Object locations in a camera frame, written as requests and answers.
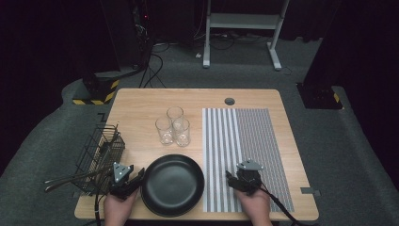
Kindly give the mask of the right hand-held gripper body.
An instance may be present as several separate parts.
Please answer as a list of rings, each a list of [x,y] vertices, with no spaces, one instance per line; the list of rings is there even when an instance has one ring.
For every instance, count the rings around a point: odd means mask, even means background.
[[[248,159],[239,163],[237,168],[238,180],[243,182],[242,191],[248,195],[254,194],[262,185],[260,170],[263,170],[263,166],[252,159]]]

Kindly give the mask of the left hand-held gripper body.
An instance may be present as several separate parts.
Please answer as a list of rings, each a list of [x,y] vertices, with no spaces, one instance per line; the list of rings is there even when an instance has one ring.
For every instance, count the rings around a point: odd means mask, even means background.
[[[126,200],[134,191],[134,182],[129,180],[134,166],[123,166],[115,162],[113,164],[113,176],[110,180],[109,193],[119,199]]]

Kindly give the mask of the black wire cutlery basket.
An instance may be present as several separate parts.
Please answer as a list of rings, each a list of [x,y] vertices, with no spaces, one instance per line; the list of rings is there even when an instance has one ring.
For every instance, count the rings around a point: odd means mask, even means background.
[[[99,154],[101,146],[109,142],[111,144],[107,154]],[[97,193],[105,194],[108,192],[108,184],[111,178],[113,164],[119,162],[125,149],[125,142],[122,139],[117,125],[97,125],[93,133],[88,136],[80,157],[76,163],[76,173],[86,173],[94,170],[109,168],[110,171],[98,175],[107,176],[108,179],[103,184],[103,189],[94,193],[84,194],[92,196]]]

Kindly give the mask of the black plate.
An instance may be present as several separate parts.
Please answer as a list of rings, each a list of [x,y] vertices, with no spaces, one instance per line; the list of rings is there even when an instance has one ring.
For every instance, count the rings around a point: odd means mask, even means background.
[[[182,154],[168,154],[148,166],[141,197],[154,214],[173,218],[193,209],[203,191],[204,176],[197,162]]]

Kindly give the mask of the person's right hand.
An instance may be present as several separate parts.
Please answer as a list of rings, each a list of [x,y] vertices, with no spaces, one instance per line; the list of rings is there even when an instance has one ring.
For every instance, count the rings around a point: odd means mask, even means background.
[[[273,226],[270,219],[270,198],[266,193],[258,189],[251,196],[239,190],[235,190],[234,194],[253,226]]]

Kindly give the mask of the person's left hand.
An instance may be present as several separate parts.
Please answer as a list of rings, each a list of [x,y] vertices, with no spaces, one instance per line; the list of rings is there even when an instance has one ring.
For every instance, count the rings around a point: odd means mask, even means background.
[[[136,201],[137,190],[125,200],[109,194],[104,200],[104,226],[124,226]]]

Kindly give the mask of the grey striped placemat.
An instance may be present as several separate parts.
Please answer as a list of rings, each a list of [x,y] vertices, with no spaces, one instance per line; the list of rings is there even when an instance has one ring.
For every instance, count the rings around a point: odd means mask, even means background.
[[[268,109],[204,108],[202,152],[205,212],[242,210],[228,186],[226,173],[235,174],[249,159],[263,167],[260,174],[266,188],[288,211],[295,210]]]

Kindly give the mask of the clear drinking glass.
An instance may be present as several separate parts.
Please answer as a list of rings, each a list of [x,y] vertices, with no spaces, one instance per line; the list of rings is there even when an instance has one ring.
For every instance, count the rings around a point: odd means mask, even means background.
[[[171,122],[168,117],[160,117],[156,120],[155,126],[158,132],[160,142],[163,145],[170,145],[173,143],[173,132]]]
[[[173,123],[181,124],[184,118],[184,111],[179,106],[172,106],[167,110],[167,116]]]
[[[178,146],[185,147],[190,143],[190,122],[185,118],[179,118],[172,124],[175,140]]]

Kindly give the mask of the grey tape piece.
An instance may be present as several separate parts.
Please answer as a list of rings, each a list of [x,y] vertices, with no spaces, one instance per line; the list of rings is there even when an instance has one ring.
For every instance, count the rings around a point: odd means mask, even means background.
[[[314,197],[321,196],[320,190],[314,189],[313,187],[301,187],[300,190],[302,194],[310,194]]]

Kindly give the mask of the black yellow striped base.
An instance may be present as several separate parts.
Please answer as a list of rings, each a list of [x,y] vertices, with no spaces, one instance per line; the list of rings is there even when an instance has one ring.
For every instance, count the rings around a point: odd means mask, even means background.
[[[119,79],[84,78],[72,97],[75,105],[107,105],[116,93]]]

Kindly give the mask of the black stand base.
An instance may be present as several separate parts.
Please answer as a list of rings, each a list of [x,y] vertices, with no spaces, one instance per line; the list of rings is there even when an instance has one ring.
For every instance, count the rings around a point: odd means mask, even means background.
[[[332,88],[318,88],[297,83],[303,105],[308,109],[342,109],[338,94]]]

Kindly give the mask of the dark equipment rack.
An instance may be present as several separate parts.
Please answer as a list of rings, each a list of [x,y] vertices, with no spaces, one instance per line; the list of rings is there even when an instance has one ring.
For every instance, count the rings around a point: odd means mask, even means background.
[[[152,52],[154,33],[149,0],[129,0],[139,53],[139,68],[148,65]]]

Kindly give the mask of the dark curtain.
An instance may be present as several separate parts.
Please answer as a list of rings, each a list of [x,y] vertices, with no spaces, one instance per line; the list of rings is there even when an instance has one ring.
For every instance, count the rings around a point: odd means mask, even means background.
[[[399,178],[399,0],[341,0],[303,84],[343,87],[381,164]]]
[[[62,89],[110,56],[104,0],[0,0],[0,175]]]

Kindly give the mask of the white metal stand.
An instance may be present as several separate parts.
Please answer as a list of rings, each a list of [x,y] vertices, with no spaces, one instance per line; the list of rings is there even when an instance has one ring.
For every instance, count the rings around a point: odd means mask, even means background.
[[[282,69],[279,57],[276,51],[276,45],[279,34],[285,19],[290,0],[283,0],[283,4],[279,14],[263,15],[263,14],[238,14],[238,13],[213,13],[212,0],[207,0],[206,10],[206,26],[205,26],[205,43],[202,57],[202,67],[208,69],[211,65],[211,46],[210,37],[212,28],[237,28],[237,29],[260,29],[273,30],[272,40],[266,44],[268,53],[271,57],[274,69],[280,71]]]

